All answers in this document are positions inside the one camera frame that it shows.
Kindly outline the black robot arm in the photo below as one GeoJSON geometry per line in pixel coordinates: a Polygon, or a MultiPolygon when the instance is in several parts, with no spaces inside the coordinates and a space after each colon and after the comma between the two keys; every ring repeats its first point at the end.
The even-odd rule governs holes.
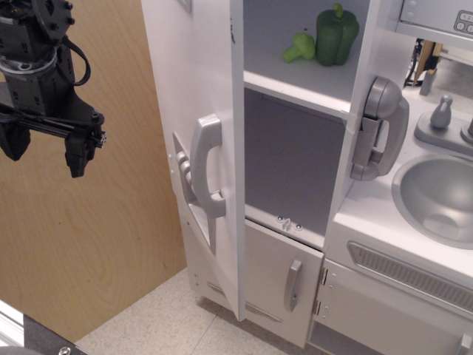
{"type": "Polygon", "coordinates": [[[76,87],[90,78],[85,66],[76,79],[72,56],[84,52],[67,36],[75,23],[70,1],[1,2],[1,149],[17,161],[31,131],[64,139],[71,175],[84,175],[95,150],[106,142],[101,112],[83,101],[76,87]]]}

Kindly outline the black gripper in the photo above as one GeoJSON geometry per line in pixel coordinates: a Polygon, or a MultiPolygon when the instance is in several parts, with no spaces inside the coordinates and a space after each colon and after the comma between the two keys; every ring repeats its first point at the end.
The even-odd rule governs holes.
{"type": "Polygon", "coordinates": [[[65,138],[71,176],[83,177],[86,165],[95,156],[95,147],[102,148],[106,143],[101,127],[104,121],[103,114],[82,101],[73,89],[50,114],[15,108],[7,82],[1,82],[1,149],[13,161],[26,152],[31,141],[29,129],[33,129],[65,138]]]}

